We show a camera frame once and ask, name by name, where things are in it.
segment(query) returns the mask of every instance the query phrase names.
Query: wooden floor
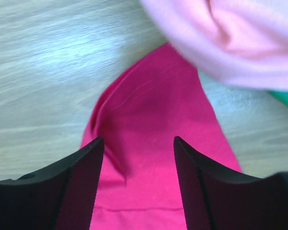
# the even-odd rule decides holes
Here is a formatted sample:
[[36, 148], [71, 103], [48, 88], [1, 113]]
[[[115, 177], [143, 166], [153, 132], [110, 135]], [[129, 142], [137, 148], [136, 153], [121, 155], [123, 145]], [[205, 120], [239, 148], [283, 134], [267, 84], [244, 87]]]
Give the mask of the wooden floor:
[[[165, 42], [137, 0], [0, 0], [0, 179], [77, 150], [103, 89]], [[201, 79], [243, 170], [288, 170], [288, 109]]]

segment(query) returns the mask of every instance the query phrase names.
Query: light pink fleece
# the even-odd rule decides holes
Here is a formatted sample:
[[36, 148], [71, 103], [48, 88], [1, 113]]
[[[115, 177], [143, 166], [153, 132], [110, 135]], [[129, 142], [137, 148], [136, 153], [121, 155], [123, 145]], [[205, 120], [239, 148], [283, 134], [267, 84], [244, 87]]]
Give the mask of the light pink fleece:
[[141, 0], [173, 46], [218, 81], [288, 91], [288, 0]]

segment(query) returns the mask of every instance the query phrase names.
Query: light wood grain surface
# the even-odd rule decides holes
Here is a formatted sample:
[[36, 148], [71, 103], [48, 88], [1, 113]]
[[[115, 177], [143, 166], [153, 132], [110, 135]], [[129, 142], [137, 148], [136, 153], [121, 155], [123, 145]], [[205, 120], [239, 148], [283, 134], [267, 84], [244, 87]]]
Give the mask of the light wood grain surface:
[[[136, 0], [0, 0], [0, 180], [76, 151], [100, 93], [165, 42]], [[288, 108], [201, 80], [243, 170], [287, 171]]]

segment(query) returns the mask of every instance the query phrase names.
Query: pink towel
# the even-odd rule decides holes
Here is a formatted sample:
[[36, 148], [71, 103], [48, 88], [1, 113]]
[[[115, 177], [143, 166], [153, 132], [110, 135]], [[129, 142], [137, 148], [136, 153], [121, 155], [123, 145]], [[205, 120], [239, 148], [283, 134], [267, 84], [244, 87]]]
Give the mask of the pink towel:
[[288, 91], [288, 0], [141, 0], [173, 46], [224, 84]]
[[91, 230], [186, 230], [175, 136], [240, 170], [197, 70], [169, 44], [135, 63], [103, 92], [82, 146], [97, 136], [105, 140], [105, 156]]

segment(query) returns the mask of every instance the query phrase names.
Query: clothing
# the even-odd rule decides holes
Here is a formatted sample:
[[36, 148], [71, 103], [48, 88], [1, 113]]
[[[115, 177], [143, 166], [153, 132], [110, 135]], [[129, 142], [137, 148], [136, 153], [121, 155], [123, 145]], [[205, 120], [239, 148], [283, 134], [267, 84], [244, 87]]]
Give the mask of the clothing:
[[288, 91], [288, 0], [141, 0], [193, 65], [232, 86]]
[[82, 146], [105, 154], [91, 230], [185, 230], [173, 139], [240, 171], [197, 70], [169, 44], [121, 74], [99, 98]]

